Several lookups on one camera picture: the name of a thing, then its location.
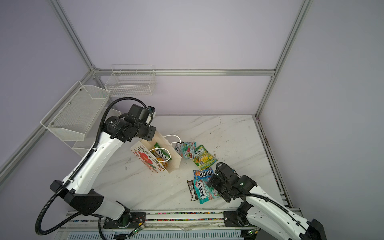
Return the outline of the green yellow Fox's candy bag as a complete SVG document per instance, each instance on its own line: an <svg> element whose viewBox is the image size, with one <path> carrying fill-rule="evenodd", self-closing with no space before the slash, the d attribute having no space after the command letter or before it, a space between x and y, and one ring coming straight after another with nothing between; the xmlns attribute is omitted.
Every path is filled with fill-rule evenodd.
<svg viewBox="0 0 384 240"><path fill-rule="evenodd" d="M166 160L167 162L171 160L171 153L166 149L159 145L159 143L155 143L154 148L150 150L150 152L156 157L156 158L162 158Z"/></svg>

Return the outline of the teal Fox's large candy bag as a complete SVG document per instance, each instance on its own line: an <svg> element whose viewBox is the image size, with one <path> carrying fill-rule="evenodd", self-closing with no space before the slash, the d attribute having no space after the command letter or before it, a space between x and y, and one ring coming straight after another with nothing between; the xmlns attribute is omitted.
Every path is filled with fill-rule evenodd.
<svg viewBox="0 0 384 240"><path fill-rule="evenodd" d="M219 193L213 187L207 185L208 180L193 180L193 187L197 194L200 204L220 198Z"/></svg>

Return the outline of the white floral paper bag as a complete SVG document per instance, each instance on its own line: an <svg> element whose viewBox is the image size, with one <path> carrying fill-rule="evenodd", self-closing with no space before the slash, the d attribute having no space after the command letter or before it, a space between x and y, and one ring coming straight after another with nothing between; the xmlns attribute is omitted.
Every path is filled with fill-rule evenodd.
<svg viewBox="0 0 384 240"><path fill-rule="evenodd" d="M175 150L175 146L181 142L177 135L163 136L155 132L151 141L138 141L131 147L131 151L151 172L166 174L180 167L182 157Z"/></svg>

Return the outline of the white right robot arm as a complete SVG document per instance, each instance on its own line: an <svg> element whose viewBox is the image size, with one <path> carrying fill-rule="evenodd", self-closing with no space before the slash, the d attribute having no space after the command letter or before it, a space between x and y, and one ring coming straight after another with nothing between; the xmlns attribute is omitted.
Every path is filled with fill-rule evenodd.
<svg viewBox="0 0 384 240"><path fill-rule="evenodd" d="M232 222L239 227L261 228L277 240L325 240L324 226L311 221L278 203L248 176L239 176L225 163L217 163L208 186L226 202L241 199Z"/></svg>

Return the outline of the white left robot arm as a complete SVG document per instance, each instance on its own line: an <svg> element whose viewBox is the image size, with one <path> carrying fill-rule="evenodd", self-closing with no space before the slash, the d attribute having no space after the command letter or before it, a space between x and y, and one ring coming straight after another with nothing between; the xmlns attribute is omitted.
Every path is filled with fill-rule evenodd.
<svg viewBox="0 0 384 240"><path fill-rule="evenodd" d="M112 220L130 217L130 210L117 201L98 194L93 185L113 154L134 138L152 140L156 127L151 125L153 114L145 117L124 114L104 120L94 145L74 170L61 181L53 181L50 188L81 215L104 216Z"/></svg>

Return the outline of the orange Fox's fruits bag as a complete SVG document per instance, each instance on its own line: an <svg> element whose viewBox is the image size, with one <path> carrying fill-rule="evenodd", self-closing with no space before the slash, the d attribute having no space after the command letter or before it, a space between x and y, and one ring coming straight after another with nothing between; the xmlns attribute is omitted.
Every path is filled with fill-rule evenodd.
<svg viewBox="0 0 384 240"><path fill-rule="evenodd" d="M157 158L158 162L164 167L166 168L168 166L168 162L162 158Z"/></svg>

